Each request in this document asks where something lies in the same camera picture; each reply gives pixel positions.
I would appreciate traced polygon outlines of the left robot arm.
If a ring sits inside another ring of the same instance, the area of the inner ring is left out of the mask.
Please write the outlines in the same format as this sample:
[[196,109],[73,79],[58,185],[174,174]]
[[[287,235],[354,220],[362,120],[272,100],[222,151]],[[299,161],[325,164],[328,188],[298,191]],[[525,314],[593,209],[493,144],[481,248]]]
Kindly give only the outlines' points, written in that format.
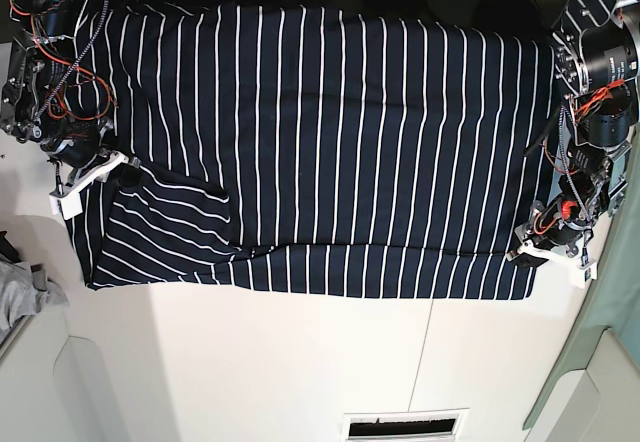
[[574,265],[592,277],[593,229],[602,215],[615,215],[628,186],[639,121],[639,0],[568,0],[551,42],[563,98],[525,153],[541,150],[559,192],[532,203],[507,258],[524,268]]

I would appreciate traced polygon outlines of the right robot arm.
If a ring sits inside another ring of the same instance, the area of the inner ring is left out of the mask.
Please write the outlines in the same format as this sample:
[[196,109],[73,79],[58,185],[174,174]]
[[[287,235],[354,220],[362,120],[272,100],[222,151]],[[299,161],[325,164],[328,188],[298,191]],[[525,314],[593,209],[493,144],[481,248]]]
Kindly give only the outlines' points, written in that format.
[[17,142],[33,142],[67,179],[55,178],[50,201],[57,212],[79,202],[134,157],[115,142],[114,85],[90,61],[105,35],[111,0],[8,0],[14,36],[1,89],[1,129]]

